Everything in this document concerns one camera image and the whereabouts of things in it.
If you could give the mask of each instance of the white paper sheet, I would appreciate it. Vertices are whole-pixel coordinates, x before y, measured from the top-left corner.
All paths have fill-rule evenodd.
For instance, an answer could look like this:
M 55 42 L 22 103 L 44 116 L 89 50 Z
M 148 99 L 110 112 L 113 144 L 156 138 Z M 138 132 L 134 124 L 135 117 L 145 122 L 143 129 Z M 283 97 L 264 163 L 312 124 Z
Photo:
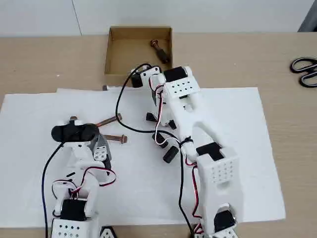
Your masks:
M 257 89 L 205 89 L 203 93 L 209 110 L 219 115 L 241 158 L 244 221 L 285 218 Z M 85 122 L 99 122 L 113 116 L 117 94 L 109 91 L 6 95 L 0 113 L 0 227 L 44 225 L 41 173 L 58 145 L 51 138 L 51 129 L 58 120 L 67 120 L 72 115 Z M 144 120 L 150 105 L 148 92 L 127 91 L 119 111 L 126 124 L 148 129 L 154 127 Z M 150 135 L 129 131 L 117 123 L 104 126 L 101 131 L 128 136 L 126 144 L 110 143 L 111 163 L 118 178 L 114 185 L 100 189 L 97 210 L 101 224 L 184 223 L 177 204 L 179 158 L 165 163 L 162 157 L 166 151 L 156 146 Z M 67 149 L 59 152 L 48 169 L 45 191 L 49 215 L 55 202 L 51 182 L 59 178 L 68 155 Z M 194 194 L 190 168 L 185 169 L 183 206 L 191 217 Z

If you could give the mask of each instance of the brass bolt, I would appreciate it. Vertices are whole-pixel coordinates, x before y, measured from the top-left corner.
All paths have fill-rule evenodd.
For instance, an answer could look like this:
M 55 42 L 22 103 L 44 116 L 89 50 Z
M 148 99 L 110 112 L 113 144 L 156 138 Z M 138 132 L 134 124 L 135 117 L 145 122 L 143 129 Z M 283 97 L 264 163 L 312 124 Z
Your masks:
M 118 113 L 118 117 L 119 117 L 119 120 L 122 120 L 122 116 L 121 116 L 120 113 Z M 109 123 L 111 123 L 111 122 L 114 122 L 114 121 L 116 121 L 116 120 L 117 120 L 117 118 L 114 116 L 114 117 L 108 118 L 108 119 L 106 119 L 106 120 L 103 120 L 103 121 L 101 121 L 100 123 L 97 123 L 96 126 L 97 126 L 97 127 L 100 127 L 100 126 L 103 126 L 103 125 L 107 125 L 107 124 L 109 124 Z
M 103 137 L 107 140 L 115 140 L 120 141 L 121 144 L 127 143 L 128 137 L 126 135 L 116 136 L 116 135 L 103 135 Z

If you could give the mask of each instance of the white plastic bracket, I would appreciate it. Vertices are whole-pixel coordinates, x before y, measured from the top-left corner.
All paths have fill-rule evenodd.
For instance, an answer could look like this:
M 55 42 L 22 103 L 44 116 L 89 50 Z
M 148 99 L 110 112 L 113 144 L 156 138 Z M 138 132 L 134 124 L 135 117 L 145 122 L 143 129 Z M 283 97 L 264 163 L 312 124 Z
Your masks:
M 232 228 L 228 228 L 209 236 L 205 233 L 195 234 L 195 238 L 238 238 L 238 236 Z

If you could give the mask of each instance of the black cable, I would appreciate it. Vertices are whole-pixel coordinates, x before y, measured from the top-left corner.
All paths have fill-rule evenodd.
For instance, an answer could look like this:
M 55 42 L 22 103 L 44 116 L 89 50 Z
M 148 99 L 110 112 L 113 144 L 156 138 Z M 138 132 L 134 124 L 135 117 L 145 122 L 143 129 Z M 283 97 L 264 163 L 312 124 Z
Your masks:
M 120 125 L 122 125 L 123 127 L 129 129 L 129 130 L 132 130 L 132 131 L 135 131 L 135 132 L 138 132 L 138 133 L 155 133 L 155 130 L 139 130 L 139 129 L 135 129 L 135 128 L 132 128 L 126 124 L 124 124 L 119 116 L 118 116 L 118 107 L 119 107 L 119 103 L 120 103 L 120 99 L 122 97 L 122 94 L 123 94 L 123 91 L 124 91 L 124 88 L 126 87 L 127 83 L 129 82 L 131 76 L 137 72 L 137 70 L 143 66 L 149 66 L 149 67 L 152 67 L 150 64 L 148 63 L 143 63 L 141 65 L 139 65 L 138 67 L 136 67 L 131 73 L 130 75 L 127 77 L 127 79 L 125 80 L 123 86 L 122 86 L 122 89 L 119 93 L 119 96 L 118 96 L 118 99 L 117 99 L 117 103 L 116 103 L 116 106 L 115 106 L 115 117 L 117 119 L 117 121 L 120 123 Z M 173 135 L 172 133 L 168 132 L 168 131 L 165 131 L 165 130 L 158 130 L 158 132 L 160 133 L 164 133 L 164 134 L 167 134 L 171 137 L 174 137 L 177 139 L 177 137 L 175 135 Z M 181 147 L 184 143 L 186 142 L 190 142 L 190 141 L 193 141 L 192 139 L 190 138 L 186 138 L 184 141 L 182 141 L 181 143 L 178 143 L 178 146 L 179 146 L 179 150 L 180 150 L 180 167 L 181 167 L 181 182 L 180 182 L 180 191 L 179 191 L 179 199 L 178 199 L 178 206 L 179 206 L 179 209 L 180 211 L 182 212 L 185 220 L 186 220 L 186 223 L 187 223 L 187 226 L 189 228 L 189 231 L 190 231 L 190 234 L 191 234 L 191 237 L 194 238 L 194 231 L 193 231 L 193 228 L 186 216 L 186 213 L 184 212 L 183 210 L 183 207 L 182 207 L 182 196 L 183 196 L 183 187 L 184 187 L 184 162 L 183 162 L 183 154 L 181 152 Z
M 54 155 L 59 151 L 59 149 L 65 144 L 65 142 L 62 142 L 59 144 L 59 146 L 55 149 L 55 151 L 52 153 L 50 158 L 47 160 L 43 173 L 42 173 L 42 203 L 43 203 L 43 209 L 44 209 L 44 221 L 45 221 L 45 238 L 49 237 L 49 226 L 48 226 L 48 217 L 46 213 L 46 204 L 45 204 L 45 194 L 44 194 L 44 181 L 45 181 L 45 173 L 48 168 L 49 163 L 51 162 Z

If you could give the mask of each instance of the cardboard box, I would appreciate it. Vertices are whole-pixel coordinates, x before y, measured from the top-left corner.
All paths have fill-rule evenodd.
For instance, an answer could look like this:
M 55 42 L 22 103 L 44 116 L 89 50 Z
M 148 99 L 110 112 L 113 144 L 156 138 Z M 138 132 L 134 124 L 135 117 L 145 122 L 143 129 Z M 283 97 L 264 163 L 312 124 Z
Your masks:
M 161 63 L 150 41 L 170 57 Z M 172 28 L 166 26 L 112 26 L 109 30 L 105 75 L 107 85 L 122 85 L 131 70 L 142 63 L 159 65 L 162 70 L 172 68 Z

